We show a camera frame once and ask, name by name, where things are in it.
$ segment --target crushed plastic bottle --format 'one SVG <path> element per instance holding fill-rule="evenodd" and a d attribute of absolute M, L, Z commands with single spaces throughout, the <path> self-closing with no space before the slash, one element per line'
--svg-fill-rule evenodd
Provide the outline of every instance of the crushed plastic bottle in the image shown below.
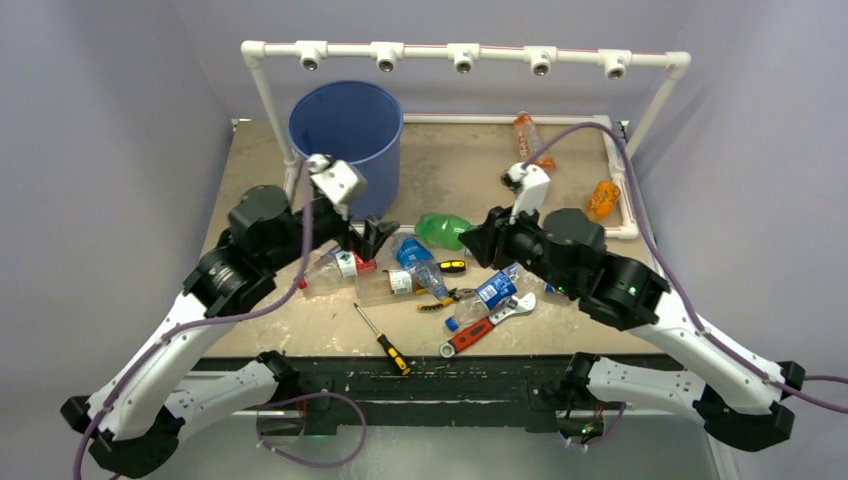
<path fill-rule="evenodd" d="M 424 287 L 402 268 L 356 277 L 354 288 L 356 299 L 363 306 L 400 301 L 424 290 Z"/>
<path fill-rule="evenodd" d="M 541 291 L 543 288 L 541 279 L 514 263 L 477 287 L 477 295 L 460 300 L 454 314 L 445 320 L 445 325 L 450 331 L 456 331 L 488 316 L 502 301 L 516 293 Z"/>
<path fill-rule="evenodd" d="M 400 266 L 437 300 L 448 298 L 448 289 L 442 280 L 439 265 L 421 242 L 411 235 L 397 235 L 392 244 L 392 254 Z"/>
<path fill-rule="evenodd" d="M 459 234 L 471 228 L 471 222 L 450 213 L 425 213 L 415 224 L 415 234 L 428 247 L 463 250 Z"/>
<path fill-rule="evenodd" d="M 353 286 L 357 276 L 376 269 L 374 260 L 363 262 L 357 254 L 339 250 L 315 262 L 298 288 L 308 297 L 330 295 L 340 288 Z"/>

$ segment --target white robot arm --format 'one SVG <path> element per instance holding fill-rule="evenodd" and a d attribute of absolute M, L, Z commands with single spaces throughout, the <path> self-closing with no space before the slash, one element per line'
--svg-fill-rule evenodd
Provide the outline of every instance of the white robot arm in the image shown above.
<path fill-rule="evenodd" d="M 397 222 L 369 218 L 364 234 L 358 234 L 351 225 L 350 205 L 365 189 L 365 179 L 346 162 L 322 155 L 311 156 L 306 165 L 320 193 L 311 203 L 311 247 L 336 240 L 344 249 L 371 259 L 398 228 Z M 230 212 L 229 220 L 217 247 L 201 258 L 165 319 L 127 365 L 97 392 L 72 397 L 62 406 L 64 418 L 80 433 L 97 419 L 90 432 L 94 442 L 89 452 L 101 467 L 140 478 L 202 428 L 233 412 L 267 403 L 275 395 L 292 398 L 298 394 L 296 372 L 277 352 L 260 354 L 238 372 L 191 391 L 175 391 L 201 356 L 237 321 L 213 318 L 250 312 L 274 289 L 275 273 L 301 257 L 303 211 L 292 212 L 281 189 L 252 188 Z M 172 335 L 180 325 L 204 318 L 209 320 Z M 133 371 L 136 364 L 141 366 Z M 110 398 L 121 385 L 117 396 Z"/>
<path fill-rule="evenodd" d="M 701 317 L 695 325 L 678 292 L 648 266 L 608 252 L 603 227 L 580 210 L 554 211 L 540 227 L 539 208 L 549 183 L 541 168 L 516 163 L 502 180 L 515 193 L 515 204 L 493 208 L 485 223 L 460 235 L 478 263 L 495 269 L 520 263 L 579 300 L 580 310 L 594 320 L 656 345 L 686 368 L 664 372 L 578 353 L 556 395 L 675 413 L 748 451 L 789 437 L 794 415 L 779 403 L 786 394 L 776 384 L 800 390 L 800 366 L 764 359 Z"/>

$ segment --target green plastic object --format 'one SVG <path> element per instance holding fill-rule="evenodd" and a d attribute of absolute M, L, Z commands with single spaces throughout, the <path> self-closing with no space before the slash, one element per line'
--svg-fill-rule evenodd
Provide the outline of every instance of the green plastic object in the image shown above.
<path fill-rule="evenodd" d="M 415 234 L 424 245 L 448 250 L 463 250 L 459 234 L 471 228 L 468 220 L 450 213 L 425 213 L 415 224 Z"/>

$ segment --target white wall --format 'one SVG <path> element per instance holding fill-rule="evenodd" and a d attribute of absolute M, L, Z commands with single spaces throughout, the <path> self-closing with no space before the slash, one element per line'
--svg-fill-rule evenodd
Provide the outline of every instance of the white wall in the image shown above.
<path fill-rule="evenodd" d="M 638 153 L 658 237 L 696 307 L 742 343 L 848 375 L 845 2 L 702 1 L 693 67 Z M 844 386 L 805 390 L 848 405 Z M 848 418 L 797 399 L 744 479 L 845 478 Z"/>
<path fill-rule="evenodd" d="M 556 45 L 667 51 L 676 43 L 695 0 L 174 0 L 180 17 L 233 117 L 266 118 L 238 51 L 243 40 L 293 42 L 399 41 L 410 44 L 480 42 L 484 45 Z M 328 59 L 307 72 L 294 58 L 267 63 L 280 112 L 310 89 L 333 80 L 362 79 L 391 90 L 407 112 L 603 113 L 632 116 L 656 76 L 633 68 L 620 82 L 597 67 L 554 65 L 547 77 L 514 62 L 479 63 L 459 75 L 447 60 L 403 62 L 379 72 L 367 59 Z"/>
<path fill-rule="evenodd" d="M 69 478 L 59 407 L 167 311 L 230 126 L 168 0 L 0 2 L 0 65 L 0 477 Z"/>

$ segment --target screwdriver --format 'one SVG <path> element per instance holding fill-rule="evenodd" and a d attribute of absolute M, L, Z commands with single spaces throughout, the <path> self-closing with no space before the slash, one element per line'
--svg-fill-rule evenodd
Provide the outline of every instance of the screwdriver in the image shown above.
<path fill-rule="evenodd" d="M 383 346 L 383 351 L 386 352 L 386 355 L 388 355 L 389 358 L 391 358 L 392 361 L 395 362 L 395 366 L 400 371 L 400 374 L 409 375 L 409 372 L 412 369 L 410 369 L 409 366 L 406 364 L 406 359 L 403 358 L 403 355 L 398 352 L 397 348 L 392 345 L 392 342 L 390 342 L 389 339 L 386 338 L 385 334 L 380 333 L 380 331 L 377 330 L 377 327 L 374 326 L 374 324 L 371 322 L 371 319 L 368 318 L 368 315 L 365 315 L 365 312 L 363 312 L 362 309 L 359 308 L 359 305 L 357 305 L 356 302 L 353 303 L 353 306 L 356 308 L 356 311 L 359 312 L 359 315 L 362 316 L 362 319 L 368 322 L 368 326 L 371 327 L 371 330 L 374 330 L 374 333 L 377 334 L 377 342 Z"/>

